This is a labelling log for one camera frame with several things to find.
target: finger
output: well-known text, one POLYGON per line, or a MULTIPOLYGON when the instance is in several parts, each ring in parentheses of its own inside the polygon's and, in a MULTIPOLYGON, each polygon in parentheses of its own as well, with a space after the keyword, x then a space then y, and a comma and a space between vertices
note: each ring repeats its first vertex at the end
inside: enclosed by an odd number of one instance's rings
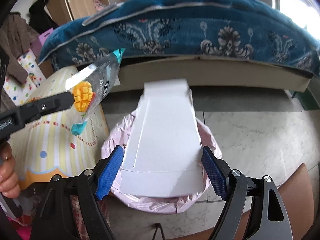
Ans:
POLYGON ((20 194, 20 187, 19 185, 16 185, 13 189, 7 192, 2 192, 2 194, 8 198, 17 198, 20 194))
POLYGON ((0 183, 7 180, 14 172, 16 160, 11 157, 0 166, 0 183))
POLYGON ((17 173, 13 173, 7 180, 0 184, 0 192, 6 192, 13 189, 18 184, 17 173))
POLYGON ((3 160, 8 160, 12 157, 12 150, 11 150, 11 146, 8 142, 4 142, 1 146, 0 146, 0 151, 1 151, 1 157, 3 160))

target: purple box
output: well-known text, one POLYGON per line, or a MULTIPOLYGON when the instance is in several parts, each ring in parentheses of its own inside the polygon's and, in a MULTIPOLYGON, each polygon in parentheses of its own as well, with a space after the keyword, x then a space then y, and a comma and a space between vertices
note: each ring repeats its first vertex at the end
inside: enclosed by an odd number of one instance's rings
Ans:
POLYGON ((45 40, 50 36, 51 33, 53 33, 53 28, 42 33, 41 35, 39 35, 39 37, 37 39, 32 41, 31 49, 32 49, 33 53, 36 55, 36 57, 39 56, 45 40))

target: window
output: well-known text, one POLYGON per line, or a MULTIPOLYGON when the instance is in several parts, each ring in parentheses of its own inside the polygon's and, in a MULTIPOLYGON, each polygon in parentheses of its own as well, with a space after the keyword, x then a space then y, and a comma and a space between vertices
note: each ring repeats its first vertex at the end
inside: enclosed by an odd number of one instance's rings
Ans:
POLYGON ((280 12, 320 40, 320 16, 309 0, 279 0, 280 12))

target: blue blanket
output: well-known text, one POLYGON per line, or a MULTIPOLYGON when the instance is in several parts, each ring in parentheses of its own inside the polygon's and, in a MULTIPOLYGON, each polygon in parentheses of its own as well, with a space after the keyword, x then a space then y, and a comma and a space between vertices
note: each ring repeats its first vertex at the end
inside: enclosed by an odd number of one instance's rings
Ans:
POLYGON ((212 55, 320 72, 320 42, 258 0, 128 0, 56 29, 40 61, 60 69, 123 47, 124 58, 212 55))

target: gray floor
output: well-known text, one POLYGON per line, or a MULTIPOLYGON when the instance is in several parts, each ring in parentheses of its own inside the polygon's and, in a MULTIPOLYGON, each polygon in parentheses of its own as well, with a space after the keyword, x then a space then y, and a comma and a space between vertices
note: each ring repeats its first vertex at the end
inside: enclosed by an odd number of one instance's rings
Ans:
MULTIPOLYGON (((193 88, 196 116, 210 128, 231 168, 246 176, 270 175, 277 186, 305 163, 319 200, 320 111, 303 111, 286 91, 267 89, 193 88)), ((142 91, 110 94, 102 107, 112 129, 133 111, 142 91)), ((250 208, 248 198, 244 211, 250 208)), ((212 187, 182 214, 155 215, 108 198, 110 226, 117 239, 152 239, 161 223, 167 239, 215 226, 224 206, 212 187)))

